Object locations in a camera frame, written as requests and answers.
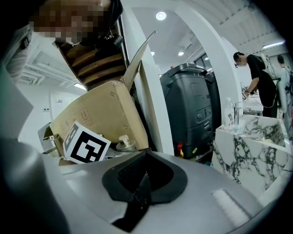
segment marble counter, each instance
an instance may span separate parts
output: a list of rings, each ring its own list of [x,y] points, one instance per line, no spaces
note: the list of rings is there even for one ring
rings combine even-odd
[[[274,118],[242,115],[240,120],[244,122],[240,132],[223,126],[216,130],[211,166],[257,198],[272,200],[264,193],[293,163],[285,127]]]

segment plastic bottle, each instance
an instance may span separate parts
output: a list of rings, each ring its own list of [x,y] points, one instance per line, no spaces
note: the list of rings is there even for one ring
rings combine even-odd
[[[227,97],[227,103],[225,105],[225,129],[232,130],[234,125],[234,106],[231,102],[231,98]]]

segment glass window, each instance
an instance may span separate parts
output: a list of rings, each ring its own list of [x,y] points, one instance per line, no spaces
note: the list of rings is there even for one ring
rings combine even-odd
[[[205,67],[205,65],[203,64],[203,61],[202,61],[201,58],[197,59],[197,60],[195,61],[195,64],[196,64],[196,65],[199,65],[199,66],[202,66],[202,67]]]
[[[207,54],[204,54],[202,56],[202,61],[205,64],[206,68],[211,68],[212,67],[211,62],[210,62],[209,57],[207,56]]]

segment dark hair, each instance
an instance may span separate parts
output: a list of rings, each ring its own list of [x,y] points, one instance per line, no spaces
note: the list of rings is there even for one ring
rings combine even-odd
[[[278,62],[279,62],[279,64],[284,64],[285,63],[284,57],[281,55],[278,55]]]
[[[236,62],[236,60],[239,59],[239,55],[244,55],[244,53],[240,53],[239,51],[236,52],[236,53],[233,55],[233,59],[234,59],[235,62]]]

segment ceiling light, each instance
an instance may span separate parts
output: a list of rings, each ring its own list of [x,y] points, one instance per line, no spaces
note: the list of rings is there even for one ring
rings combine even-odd
[[[267,46],[264,46],[263,49],[268,49],[270,47],[273,47],[273,46],[278,46],[278,45],[282,45],[284,44],[285,42],[277,42],[277,43],[274,43],[274,44],[271,44],[271,45],[267,45]]]
[[[164,19],[166,19],[166,17],[167,17],[167,15],[163,11],[157,13],[157,15],[156,15],[157,20],[164,20]]]
[[[76,83],[74,86],[86,91],[86,88],[83,85],[81,85],[81,84]]]

